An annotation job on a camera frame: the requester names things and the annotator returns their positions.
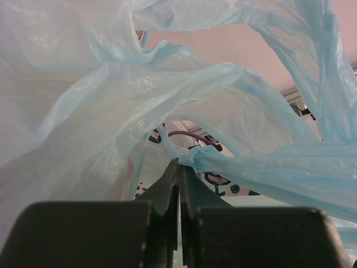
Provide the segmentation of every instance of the cable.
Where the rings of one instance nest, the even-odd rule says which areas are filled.
[[[214,142],[211,142],[209,140],[207,140],[206,138],[203,138],[197,134],[193,134],[191,132],[188,131],[181,131],[181,130],[177,130],[177,131],[172,131],[168,134],[169,137],[173,136],[173,135],[186,135],[186,136],[190,136],[192,138],[196,138],[200,141],[203,141],[205,144],[207,145],[214,145]]]
[[[290,107],[296,108],[296,109],[298,109],[298,110],[302,113],[302,109],[300,109],[300,108],[298,108],[298,107],[296,107],[296,106],[294,106],[294,105],[290,105]]]

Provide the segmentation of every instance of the plastic bag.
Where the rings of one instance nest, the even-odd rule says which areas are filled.
[[[0,13],[0,241],[39,200],[131,199],[149,133],[182,119],[235,157],[182,154],[163,138],[169,156],[357,222],[357,82],[330,0],[2,0]],[[254,71],[166,42],[143,51],[135,33],[228,23],[277,53],[323,142]]]

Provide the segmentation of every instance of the white surface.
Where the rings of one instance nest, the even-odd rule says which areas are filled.
[[[348,58],[352,64],[357,63],[357,1],[333,0],[333,3]],[[295,86],[275,52],[247,25],[191,32],[150,32],[147,47],[151,49],[162,40],[188,45],[211,64],[228,61],[248,66],[281,92]]]

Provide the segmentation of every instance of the ceiling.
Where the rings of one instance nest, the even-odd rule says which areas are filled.
[[[357,0],[333,0],[342,41],[351,64],[357,63]],[[275,52],[247,25],[227,25],[192,32],[150,32],[147,48],[167,40],[196,50],[211,64],[231,62],[248,66],[280,92],[295,87]]]

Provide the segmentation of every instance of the crumpled plastic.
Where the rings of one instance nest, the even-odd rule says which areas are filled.
[[[33,202],[132,199],[147,137],[171,120],[234,155],[195,147],[180,163],[357,222],[357,81],[330,0],[2,0],[0,14],[0,243]],[[143,50],[135,33],[229,23],[276,52],[323,142],[256,72],[183,45]]]

